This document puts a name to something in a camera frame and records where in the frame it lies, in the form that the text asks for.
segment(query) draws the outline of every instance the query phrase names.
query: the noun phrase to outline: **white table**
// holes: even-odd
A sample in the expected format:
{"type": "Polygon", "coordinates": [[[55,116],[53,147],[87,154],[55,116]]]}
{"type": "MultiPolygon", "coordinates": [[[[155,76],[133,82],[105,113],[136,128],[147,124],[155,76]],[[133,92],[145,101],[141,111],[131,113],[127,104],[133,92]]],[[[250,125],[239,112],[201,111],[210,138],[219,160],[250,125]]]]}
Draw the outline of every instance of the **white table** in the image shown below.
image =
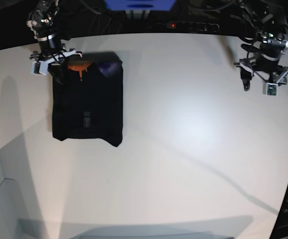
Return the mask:
{"type": "MultiPolygon", "coordinates": [[[[236,59],[246,56],[239,39],[227,40],[236,59]]],[[[29,73],[37,46],[0,51],[0,159],[21,190],[20,219],[50,239],[268,239],[288,184],[288,85],[267,97],[254,78],[244,92],[222,41],[126,34],[69,42],[83,52],[113,50],[123,61],[118,148],[53,139],[50,77],[29,73]]],[[[288,66],[288,52],[281,64],[288,66]]]]}

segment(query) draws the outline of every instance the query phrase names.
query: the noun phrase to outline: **blue box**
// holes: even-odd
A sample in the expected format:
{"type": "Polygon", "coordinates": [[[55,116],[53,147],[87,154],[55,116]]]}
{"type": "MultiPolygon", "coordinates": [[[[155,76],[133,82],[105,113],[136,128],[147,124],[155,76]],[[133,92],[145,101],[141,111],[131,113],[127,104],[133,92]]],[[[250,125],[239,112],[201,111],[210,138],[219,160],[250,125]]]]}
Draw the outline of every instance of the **blue box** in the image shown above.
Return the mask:
{"type": "Polygon", "coordinates": [[[176,0],[105,0],[112,11],[155,10],[169,11],[176,0]]]}

